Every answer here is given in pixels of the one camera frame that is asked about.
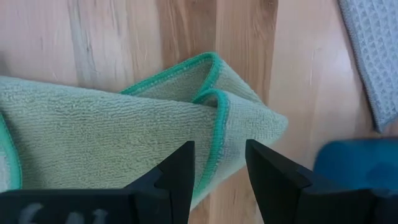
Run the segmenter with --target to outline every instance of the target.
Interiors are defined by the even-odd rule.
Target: wooden floor
[[[274,146],[283,155],[311,168],[330,140],[379,137],[336,0],[0,3],[0,72],[15,77],[119,91],[208,50],[288,117]],[[395,125],[385,135],[397,133]],[[261,223],[246,169],[190,223]]]

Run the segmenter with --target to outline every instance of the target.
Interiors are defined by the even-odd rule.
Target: gray towel
[[[398,116],[398,1],[340,0],[375,129]]]

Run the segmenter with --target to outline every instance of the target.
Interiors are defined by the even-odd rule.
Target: blue object
[[[398,189],[398,139],[331,142],[313,171],[350,189]]]

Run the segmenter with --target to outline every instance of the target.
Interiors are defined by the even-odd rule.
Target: green microfiber towel
[[[0,190],[121,188],[194,140],[193,207],[287,127],[215,53],[120,94],[0,77],[0,113]]]

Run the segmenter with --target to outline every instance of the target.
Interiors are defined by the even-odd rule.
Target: microfiber towel
[[[121,188],[195,141],[192,206],[287,119],[215,53],[117,93],[0,77],[2,190]]]
[[[375,129],[398,117],[398,1],[340,0]]]

